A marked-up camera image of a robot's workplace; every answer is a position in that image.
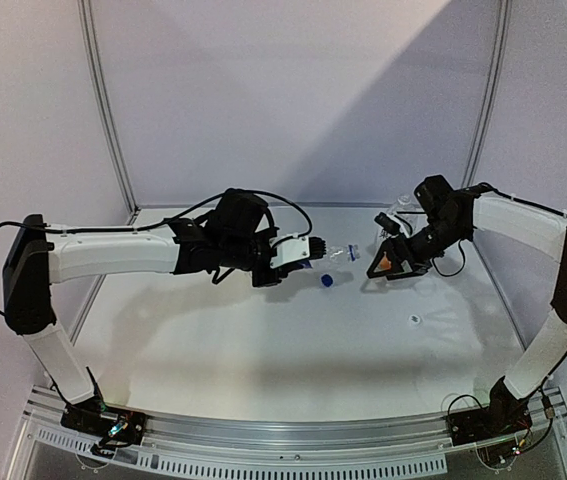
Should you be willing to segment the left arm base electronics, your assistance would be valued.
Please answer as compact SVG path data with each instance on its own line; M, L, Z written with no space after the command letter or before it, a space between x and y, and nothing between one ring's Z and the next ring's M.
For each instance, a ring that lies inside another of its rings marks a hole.
M147 421L148 415L143 412L107 406L92 398L76 405L67 404L61 425L96 437L90 453L112 458L118 449L141 444Z

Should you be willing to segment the clear pepsi bottle blue label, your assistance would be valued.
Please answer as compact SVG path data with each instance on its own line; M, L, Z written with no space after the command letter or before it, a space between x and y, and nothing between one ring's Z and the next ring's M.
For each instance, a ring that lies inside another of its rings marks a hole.
M338 270L356 262L359 258L360 253L356 244L329 246L321 258L303 260L301 265L315 270Z

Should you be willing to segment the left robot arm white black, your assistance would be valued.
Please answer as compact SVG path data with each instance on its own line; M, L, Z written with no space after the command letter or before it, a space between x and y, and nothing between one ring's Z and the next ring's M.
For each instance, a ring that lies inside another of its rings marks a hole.
M271 287L326 252L309 230L281 235L269 192L229 188L207 199L211 210L190 207L142 226L53 227L42 216L18 223L3 272L7 326L23 337L56 385L74 419L91 434L111 426L97 382L76 357L52 307L51 287L113 274L207 273L213 284L236 270L253 287Z

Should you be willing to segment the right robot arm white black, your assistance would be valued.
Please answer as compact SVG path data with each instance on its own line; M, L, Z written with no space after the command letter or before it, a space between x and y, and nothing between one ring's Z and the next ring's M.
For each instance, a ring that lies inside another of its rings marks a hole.
M426 225L405 236L390 216L375 222L387 232L366 275L388 281L425 275L450 246L477 231L506 236L540 251L558 265L548 317L517 363L492 387L480 427L500 436L522 416L529 398L567 357L567 212L505 194L488 183L454 189L441 175L414 190Z

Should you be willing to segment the blue pepsi bottle cap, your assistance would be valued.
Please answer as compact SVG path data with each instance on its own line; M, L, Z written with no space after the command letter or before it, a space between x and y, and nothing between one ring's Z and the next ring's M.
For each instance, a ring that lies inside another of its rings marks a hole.
M322 274L320 276L320 282L324 287L329 288L334 284L334 279L329 274Z

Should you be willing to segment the clear tea bottle white label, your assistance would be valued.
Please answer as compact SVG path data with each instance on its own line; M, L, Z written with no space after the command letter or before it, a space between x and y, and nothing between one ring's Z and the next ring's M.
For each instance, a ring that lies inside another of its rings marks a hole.
M417 213L421 211L420 205L410 194L402 194L388 207L383 213L385 213L390 219L397 222L400 225L400 232L406 237L412 236L415 232L418 216ZM383 229L383 227L377 225L377 232L375 235L374 247L378 250L387 238L389 234ZM375 267L375 272L385 272L391 268L391 263L384 253L379 264Z

